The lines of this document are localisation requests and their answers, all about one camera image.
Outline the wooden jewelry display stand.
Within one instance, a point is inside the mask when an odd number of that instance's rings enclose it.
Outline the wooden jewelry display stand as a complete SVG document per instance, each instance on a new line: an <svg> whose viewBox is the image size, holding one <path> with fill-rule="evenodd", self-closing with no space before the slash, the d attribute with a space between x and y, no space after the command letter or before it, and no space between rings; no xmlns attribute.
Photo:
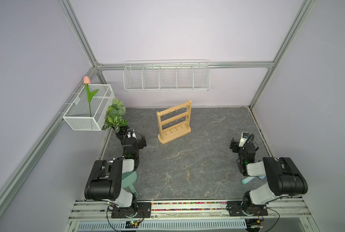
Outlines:
<svg viewBox="0 0 345 232"><path fill-rule="evenodd" d="M171 142L191 132L192 101L157 112L158 139L162 144Z"/></svg>

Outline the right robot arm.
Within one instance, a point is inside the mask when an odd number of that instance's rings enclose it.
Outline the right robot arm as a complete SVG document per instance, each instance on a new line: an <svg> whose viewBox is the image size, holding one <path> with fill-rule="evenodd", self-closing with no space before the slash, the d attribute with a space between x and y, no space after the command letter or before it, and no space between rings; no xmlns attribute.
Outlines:
<svg viewBox="0 0 345 232"><path fill-rule="evenodd" d="M256 177L267 179L266 184L245 193L240 209L249 210L282 197L307 193L307 181L291 158L263 157L262 160L255 161L259 147L254 143L254 134L242 137L239 142L232 139L229 148L238 154L237 166L245 177L244 183L247 179Z"/></svg>

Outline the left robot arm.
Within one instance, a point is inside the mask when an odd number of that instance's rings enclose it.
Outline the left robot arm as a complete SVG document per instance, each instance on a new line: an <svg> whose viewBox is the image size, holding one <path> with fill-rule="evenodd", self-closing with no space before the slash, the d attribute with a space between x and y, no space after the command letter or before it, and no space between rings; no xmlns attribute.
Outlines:
<svg viewBox="0 0 345 232"><path fill-rule="evenodd" d="M122 175L136 171L140 149L146 147L143 135L129 128L121 140L123 154L113 160L96 160L87 180L86 200L106 201L119 209L137 211L136 194L122 188Z"/></svg>

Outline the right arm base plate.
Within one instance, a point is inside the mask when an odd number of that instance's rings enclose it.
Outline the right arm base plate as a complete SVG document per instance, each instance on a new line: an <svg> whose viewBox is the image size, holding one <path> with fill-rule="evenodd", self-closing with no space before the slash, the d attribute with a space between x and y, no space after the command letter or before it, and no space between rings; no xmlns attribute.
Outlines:
<svg viewBox="0 0 345 232"><path fill-rule="evenodd" d="M266 206L257 206L250 204L245 206L243 201L227 201L226 210L229 212L231 217L240 216L267 216L268 211Z"/></svg>

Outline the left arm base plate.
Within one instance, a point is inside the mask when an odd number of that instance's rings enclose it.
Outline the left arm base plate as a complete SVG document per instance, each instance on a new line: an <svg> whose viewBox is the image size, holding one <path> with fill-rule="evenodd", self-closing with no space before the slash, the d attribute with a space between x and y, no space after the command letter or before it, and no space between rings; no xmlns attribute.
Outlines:
<svg viewBox="0 0 345 232"><path fill-rule="evenodd" d="M150 218L152 213L151 202L137 202L131 207L115 208L111 211L111 218Z"/></svg>

